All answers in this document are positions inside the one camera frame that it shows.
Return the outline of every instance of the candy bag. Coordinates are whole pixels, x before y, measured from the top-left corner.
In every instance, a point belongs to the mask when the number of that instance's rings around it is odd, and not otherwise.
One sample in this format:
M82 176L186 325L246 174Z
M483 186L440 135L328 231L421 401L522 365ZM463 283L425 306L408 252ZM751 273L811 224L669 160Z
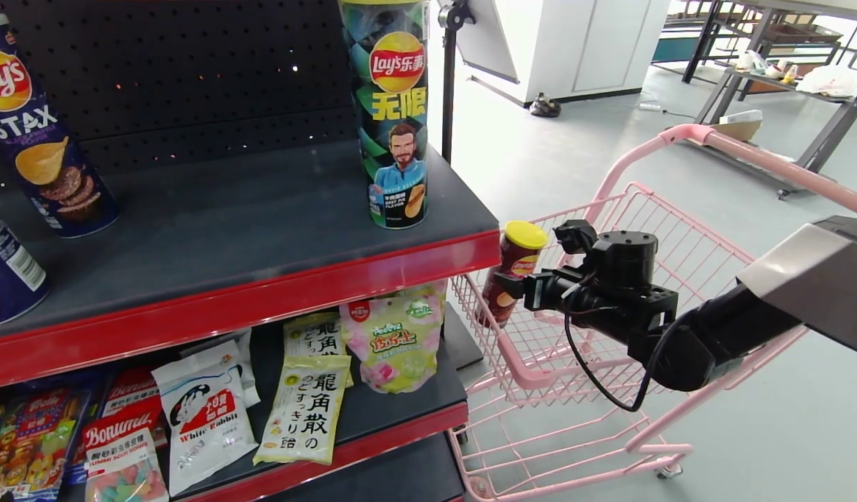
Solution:
M342 337L373 390L413 392L437 372L441 297L375 298L342 306Z
M223 353L215 360L215 353ZM169 492L176 496L258 447L245 412L233 340L152 371L171 427Z
M282 325L282 345L285 357L345 356L341 317L336 312L318 312L292 319ZM353 384L348 368L344 385Z
M85 502L167 502L151 429L161 416L152 396L84 429Z
M10 492L16 502L56 500L89 396L55 388L8 404L0 428L0 498Z
M84 431L84 427L90 425L102 413L103 400L106 396L106 385L109 383L110 371L104 368L88 368L65 374L55 374L48 377L33 379L18 384L21 390L31 392L45 392L55 388L74 388L74 390L87 390L90 399L87 409L84 410L78 423L78 431ZM67 486L84 484L87 479L86 455L84 454L84 442L75 442L74 449L69 455L63 474L62 483Z
M180 350L180 357L191 356L194 353L202 352L211 347L217 347L227 340L236 341L236 348L239 349L239 367L243 374L243 396L245 397L245 407L249 408L260 403L258 388L255 387L255 374L252 371L252 351L249 345L252 342L252 328L244 328L243 330L232 331L214 337L213 339L205 340L189 349Z
M441 306L441 323L443 322L443 308L447 304L447 279L433 280L412 288L404 288L386 295L375 296L375 298L397 298L397 296L438 296L438 305Z
M106 394L103 413L100 416L113 416L125 406L158 396L158 385L151 373L153 369L155 369L153 366L138 366L119 372L112 381L109 393ZM156 418L150 432L156 448L167 446L167 423L164 416Z
M332 464L349 369L351 356L286 357L254 464L296 460Z

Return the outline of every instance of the pink shopping cart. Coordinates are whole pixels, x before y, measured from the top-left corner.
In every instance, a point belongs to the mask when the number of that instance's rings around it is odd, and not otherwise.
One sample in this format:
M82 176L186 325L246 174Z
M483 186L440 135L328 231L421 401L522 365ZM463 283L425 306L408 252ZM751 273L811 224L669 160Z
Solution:
M753 261L750 255L642 185L630 183L622 193L611 194L629 165L684 139L769 169L857 213L857 194L848 188L712 128L683 124L622 156L590 204L534 222L549 233L552 243L540 253L538 270L570 263L572 257L561 254L552 229L566 220L585 219L600 231L631 229L658 236L654 282L679 293L680 312L731 288L735 275ZM661 478L677 476L692 445L667 443L661 432L719 391L744 381L806 331L783 334L748 356L737 371L687 397L671 395L672 404L665 404L672 407L653 419L645 411L626 413L598 399L600 392L575 362L558 312L528 312L518 305L505 330L496 322L485 327L479 318L492 318L479 286L486 274L479 271L453 280L456 309L475 331L492 368L467 388L469 424L449 432L460 473L477 500L529 499L647 471ZM626 355L626 347L592 330L574 328L572 333L596 378L619 400L631 400L644 370ZM652 385L648 394L663 390ZM557 423L531 413L533 407L562 404L568 407L556 413L562 416Z

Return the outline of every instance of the cardboard box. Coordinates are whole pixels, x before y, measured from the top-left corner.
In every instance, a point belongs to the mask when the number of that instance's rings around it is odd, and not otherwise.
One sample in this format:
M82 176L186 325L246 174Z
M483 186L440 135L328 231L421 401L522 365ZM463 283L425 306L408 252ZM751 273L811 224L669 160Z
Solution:
M763 121L750 121L749 123L713 124L710 127L738 141L750 141L762 123Z

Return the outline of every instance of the lay's stax can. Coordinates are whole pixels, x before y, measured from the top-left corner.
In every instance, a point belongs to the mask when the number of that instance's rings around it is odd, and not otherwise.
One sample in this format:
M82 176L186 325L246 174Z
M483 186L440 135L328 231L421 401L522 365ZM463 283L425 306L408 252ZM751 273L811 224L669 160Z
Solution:
M428 2L339 0L370 214L405 229L428 209Z
M0 154L26 197L63 238L115 222L119 207L47 102L0 14Z
M49 290L47 274L0 219L0 324L34 308Z

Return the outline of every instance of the yellow candy bag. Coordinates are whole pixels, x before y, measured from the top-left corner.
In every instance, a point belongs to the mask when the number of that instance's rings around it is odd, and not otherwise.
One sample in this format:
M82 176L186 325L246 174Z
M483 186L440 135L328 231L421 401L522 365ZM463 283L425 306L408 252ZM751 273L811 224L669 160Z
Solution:
M351 356L286 357L253 463L332 464L349 369Z
M282 325L285 357L346 356L341 317L336 312L317 312ZM354 385L348 368L345 387Z

